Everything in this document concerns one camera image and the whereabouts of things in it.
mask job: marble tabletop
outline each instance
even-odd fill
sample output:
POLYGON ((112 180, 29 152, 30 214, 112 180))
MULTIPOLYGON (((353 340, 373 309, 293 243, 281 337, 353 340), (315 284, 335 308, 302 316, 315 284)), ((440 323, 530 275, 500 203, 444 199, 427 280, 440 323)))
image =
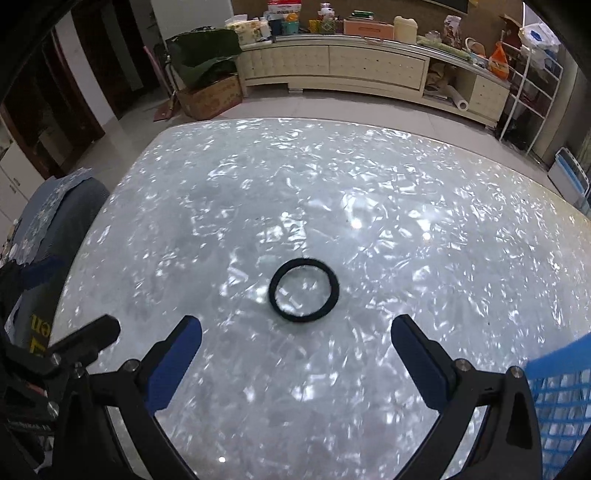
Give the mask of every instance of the marble tabletop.
MULTIPOLYGON (((390 343, 392 319, 408 313, 452 358, 504 372, 589 331, 590 239, 554 193, 439 141, 308 119, 183 125, 96 218, 52 341, 114 315, 120 338, 90 369, 110 371, 192 314, 202 347, 156 417, 202 480, 392 479, 437 416, 390 343), (297 257, 340 284, 332 312, 305 325, 267 299, 297 257)), ((309 313, 327 295, 323 274, 302 268, 278 301, 309 313)))

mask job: paper roll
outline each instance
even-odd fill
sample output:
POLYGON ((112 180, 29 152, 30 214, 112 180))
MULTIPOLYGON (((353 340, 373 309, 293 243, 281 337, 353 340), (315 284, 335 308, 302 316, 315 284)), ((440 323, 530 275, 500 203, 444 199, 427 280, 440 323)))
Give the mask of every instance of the paper roll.
POLYGON ((461 110, 462 112, 468 110, 468 102, 464 100, 464 97, 460 95, 454 87, 447 85, 441 92, 453 100, 453 103, 456 104, 458 110, 461 110))

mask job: plastic bag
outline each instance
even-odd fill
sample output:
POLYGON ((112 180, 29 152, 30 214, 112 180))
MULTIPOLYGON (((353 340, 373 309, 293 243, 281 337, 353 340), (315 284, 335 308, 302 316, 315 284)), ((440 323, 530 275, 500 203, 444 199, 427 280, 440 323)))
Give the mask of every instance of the plastic bag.
POLYGON ((543 22, 519 29, 519 38, 531 51, 532 65, 540 70, 545 68, 546 53, 557 54, 560 48, 560 40, 543 22))
POLYGON ((443 22, 443 39, 441 40, 445 45, 462 49, 462 31, 460 30, 460 22, 462 19, 455 15, 448 15, 443 22))
POLYGON ((488 69, 502 80, 509 78, 509 64, 500 41, 496 43, 496 50, 488 59, 488 69))

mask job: floor tile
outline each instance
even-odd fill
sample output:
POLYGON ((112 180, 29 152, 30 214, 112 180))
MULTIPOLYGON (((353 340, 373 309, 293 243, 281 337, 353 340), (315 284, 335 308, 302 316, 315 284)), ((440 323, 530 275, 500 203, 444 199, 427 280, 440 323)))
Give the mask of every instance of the floor tile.
MULTIPOLYGON (((95 176, 109 190, 115 188, 159 133, 175 125, 193 122, 183 113, 169 121, 154 122, 154 113, 162 102, 164 97, 159 91, 142 97, 123 118, 105 126, 105 136, 85 152, 76 167, 94 168, 95 176)), ((290 95, 285 85, 268 85, 252 88, 248 98, 217 119, 257 117, 346 121, 435 138, 497 161, 557 193, 545 170, 499 143, 490 129, 423 105, 328 90, 307 90, 302 95, 290 95)))
POLYGON ((357 93, 306 92, 296 117, 376 125, 427 137, 434 135, 425 112, 413 109, 405 102, 357 93))

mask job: blue plastic basket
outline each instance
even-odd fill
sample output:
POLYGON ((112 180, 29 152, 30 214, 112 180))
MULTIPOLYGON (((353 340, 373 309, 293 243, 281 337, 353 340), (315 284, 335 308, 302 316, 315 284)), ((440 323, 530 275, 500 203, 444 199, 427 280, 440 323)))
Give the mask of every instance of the blue plastic basket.
POLYGON ((543 479, 553 479, 591 426, 591 333, 529 361, 530 382, 540 424, 543 479))

